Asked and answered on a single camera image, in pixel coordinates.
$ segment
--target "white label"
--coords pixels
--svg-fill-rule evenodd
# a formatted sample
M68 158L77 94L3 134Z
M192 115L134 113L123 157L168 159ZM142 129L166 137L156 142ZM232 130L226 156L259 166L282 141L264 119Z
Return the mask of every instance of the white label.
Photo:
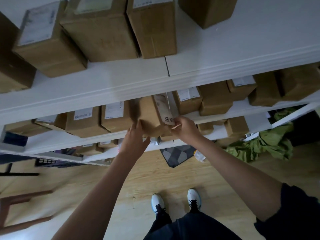
M93 110L93 107L76 110L74 112L73 120L82 120L82 119L92 117L92 110Z
M181 102L188 100L188 99L200 97L200 94L199 94L198 89L196 87L178 90L177 92L178 92L179 99Z
M57 118L57 114L54 115L49 115L41 118L37 118L37 121L42 121L42 122L48 122L48 123L54 123Z
M133 0L133 8L140 8L152 4L168 2L173 2L173 0Z
M113 0L80 0L75 14L109 10Z
M236 87L256 83L252 75L235 78L235 79L232 79L232 81Z
M54 30L59 1L28 11L19 46L50 39Z
M166 125L175 125L174 119L168 107L168 101L166 97L163 96L162 94L157 94L157 95L154 95L153 97L154 97L155 103L157 104L162 122L165 123Z
M110 143L111 143L110 140L108 140L108 141L102 141L102 142L100 142L100 145L105 145L105 144L110 144Z
M112 104L106 104L105 119L113 119L123 117L124 101Z

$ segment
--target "white sneaker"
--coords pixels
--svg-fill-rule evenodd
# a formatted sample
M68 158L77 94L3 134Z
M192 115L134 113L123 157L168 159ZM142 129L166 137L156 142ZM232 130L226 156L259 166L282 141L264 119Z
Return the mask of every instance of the white sneaker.
M161 211L166 211L165 203L157 193L153 194L151 197L151 207L155 214L158 214Z
M200 210L201 197L200 197L199 193L194 188L191 188L188 190L188 202L189 202L190 210L194 207L196 207L196 208L198 208L198 210Z

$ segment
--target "wooden floor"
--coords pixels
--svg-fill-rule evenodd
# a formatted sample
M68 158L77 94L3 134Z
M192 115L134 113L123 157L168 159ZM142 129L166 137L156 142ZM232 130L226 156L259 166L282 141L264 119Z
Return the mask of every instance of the wooden floor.
M320 198L319 155L319 145L304 145L295 148L294 158L290 161L280 161L264 154L253 165ZM51 239L107 170L93 165L66 169L34 168L33 164L33 160L15 163L12 172L39 172L38 177L0 177L0 197L41 190L55 192L12 206L6 225L53 214L55 217L26 230L0 236L1 240ZM0 170L4 169L5 165L1 165ZM207 161L201 163L190 158L172 169L159 151L144 153L130 172L105 239L143 239L155 218L150 206L154 193L163 197L172 220L182 217L189 210L186 197L189 188L199 191L202 212L225 224L242 239L264 239L254 229L254 215Z

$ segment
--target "person's right hand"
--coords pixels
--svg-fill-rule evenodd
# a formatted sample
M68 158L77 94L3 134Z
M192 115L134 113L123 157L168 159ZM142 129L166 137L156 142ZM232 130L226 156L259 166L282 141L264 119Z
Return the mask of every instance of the person's right hand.
M180 125L171 130L171 133L177 136L184 143L193 146L194 143L202 137L195 123L183 116L174 119L176 125Z

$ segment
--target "white shelf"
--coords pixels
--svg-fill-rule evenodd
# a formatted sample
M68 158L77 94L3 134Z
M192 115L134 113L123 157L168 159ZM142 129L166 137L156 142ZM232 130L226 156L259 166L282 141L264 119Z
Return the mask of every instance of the white shelf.
M268 130L268 129L272 128L265 113L246 115L245 120L248 124L250 133ZM226 128L224 127L224 125L214 125L213 133L211 133L210 135L207 135L205 137L210 140L218 140L218 139L228 137L228 134L227 134L227 131L226 131ZM170 148L170 147L178 147L178 146L183 146L183 145L186 145L186 144L181 140L166 141L166 142L161 143L160 145L149 145L146 149L146 152ZM83 161L84 162L92 162L92 161L97 161L97 160L101 160L101 159L112 158L117 155L118 155L118 148L115 147L115 148L109 149L106 152L98 154L98 155L85 156L83 158Z
M26 9L53 1L0 0L0 11L19 27ZM320 61L319 6L238 0L229 20L206 30L177 7L177 55L90 63L53 79L38 72L31 89L0 94L0 125Z
M170 105L170 110L174 117L179 116L176 104L174 102L173 96L171 92L168 92L168 100ZM260 107L260 106L251 106L246 98L243 101L235 101L233 106L229 109L229 111L225 114L217 114L210 116L200 116L199 112L193 112L185 115L186 117L192 119L196 124L202 124L210 121L228 119L238 116L249 116L258 113L264 113L270 110L287 108L290 106L309 104L312 102L320 102L320 91L315 92L314 94L302 99L298 102L279 102L272 107ZM254 121L250 121L248 124L254 126ZM252 132L258 132L265 129L257 129ZM40 135L29 137L25 152L30 154L44 153L48 151L54 151L64 148L71 148L76 146L82 146L91 143L97 143L102 141L114 140L119 138L124 138L126 135L126 131L121 131L117 133L109 133L100 136L88 137L88 138L80 138L74 135L70 135L66 132L62 131L49 131L46 133L42 133Z

